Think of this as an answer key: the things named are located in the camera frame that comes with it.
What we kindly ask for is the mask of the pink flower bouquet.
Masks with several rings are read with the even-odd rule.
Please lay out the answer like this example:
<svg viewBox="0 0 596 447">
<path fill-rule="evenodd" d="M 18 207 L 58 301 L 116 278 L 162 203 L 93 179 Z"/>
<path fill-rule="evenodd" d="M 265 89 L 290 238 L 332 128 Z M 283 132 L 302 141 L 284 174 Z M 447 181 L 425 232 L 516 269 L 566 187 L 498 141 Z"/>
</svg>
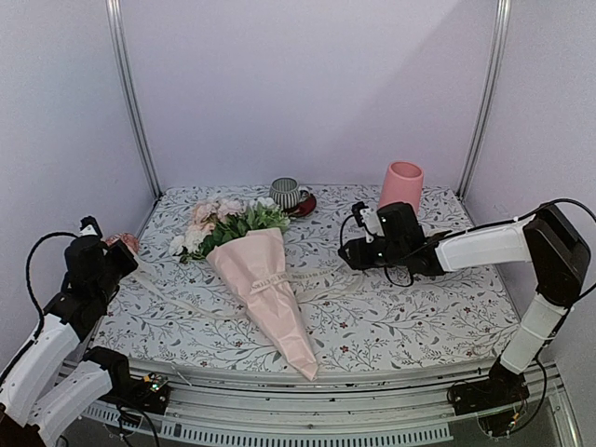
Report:
<svg viewBox="0 0 596 447">
<path fill-rule="evenodd" d="M 318 362 L 286 266 L 283 232 L 289 224 L 270 197 L 207 199 L 195 204 L 169 252 L 183 264 L 207 262 L 278 353 L 312 381 Z"/>
</svg>

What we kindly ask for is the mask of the cream printed ribbon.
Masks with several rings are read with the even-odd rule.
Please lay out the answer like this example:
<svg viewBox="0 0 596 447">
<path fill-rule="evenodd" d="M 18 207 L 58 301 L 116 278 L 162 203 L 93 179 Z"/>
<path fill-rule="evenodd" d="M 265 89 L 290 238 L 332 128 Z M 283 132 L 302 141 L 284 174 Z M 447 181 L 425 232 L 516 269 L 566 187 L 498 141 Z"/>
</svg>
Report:
<svg viewBox="0 0 596 447">
<path fill-rule="evenodd" d="M 323 269 L 291 269 L 286 273 L 276 273 L 269 278 L 254 281 L 251 285 L 251 295 L 255 295 L 257 292 L 265 291 L 282 283 L 288 285 L 304 284 L 311 279 L 330 279 L 343 269 L 342 266 L 338 265 Z M 247 316 L 243 305 L 240 306 L 240 311 L 236 314 L 222 314 L 221 312 L 210 312 L 209 310 L 191 305 L 185 301 L 175 300 L 162 293 L 156 287 L 156 284 L 154 283 L 154 279 L 156 279 L 155 272 L 155 269 L 151 265 L 141 262 L 141 266 L 131 274 L 131 277 L 142 287 L 151 292 L 156 298 L 159 298 L 165 303 L 175 305 L 176 307 L 189 312 L 191 315 L 196 314 L 214 320 L 232 320 L 245 318 Z M 364 276 L 362 274 L 354 274 L 351 276 L 351 281 L 343 289 L 332 289 L 332 294 L 337 297 L 343 297 L 349 293 L 353 293 L 361 286 L 363 279 Z"/>
</svg>

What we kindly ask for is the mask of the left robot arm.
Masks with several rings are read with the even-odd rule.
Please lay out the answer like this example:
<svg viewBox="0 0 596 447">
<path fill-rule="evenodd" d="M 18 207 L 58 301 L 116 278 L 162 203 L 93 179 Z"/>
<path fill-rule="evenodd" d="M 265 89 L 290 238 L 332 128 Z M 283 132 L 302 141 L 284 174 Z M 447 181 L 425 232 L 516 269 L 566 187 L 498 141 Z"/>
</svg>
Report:
<svg viewBox="0 0 596 447">
<path fill-rule="evenodd" d="M 60 291 L 41 311 L 30 338 L 1 374 L 1 443 L 53 446 L 94 400 L 110 395 L 119 404 L 138 397 L 126 356 L 94 348 L 58 385 L 50 382 L 62 362 L 106 315 L 120 281 L 138 263 L 121 240 L 107 244 L 95 231 L 74 237 L 64 252 Z"/>
</svg>

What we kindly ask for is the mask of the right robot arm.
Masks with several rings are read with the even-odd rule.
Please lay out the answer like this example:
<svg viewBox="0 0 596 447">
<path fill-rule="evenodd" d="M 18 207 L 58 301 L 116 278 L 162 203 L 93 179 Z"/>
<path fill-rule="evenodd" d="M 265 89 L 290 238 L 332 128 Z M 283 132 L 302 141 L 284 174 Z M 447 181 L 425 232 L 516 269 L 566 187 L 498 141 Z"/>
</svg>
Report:
<svg viewBox="0 0 596 447">
<path fill-rule="evenodd" d="M 427 234 L 409 204 L 373 210 L 359 202 L 350 217 L 364 235 L 341 240 L 338 255 L 353 270 L 403 267 L 411 278 L 438 278 L 482 266 L 529 274 L 520 282 L 530 295 L 518 310 L 519 327 L 487 378 L 456 385 L 450 392 L 456 406 L 500 406 L 527 398 L 526 369 L 558 334 L 575 304 L 595 289 L 585 284 L 589 243 L 564 214 L 563 205 L 595 216 L 577 200 L 555 198 L 505 221 Z"/>
</svg>

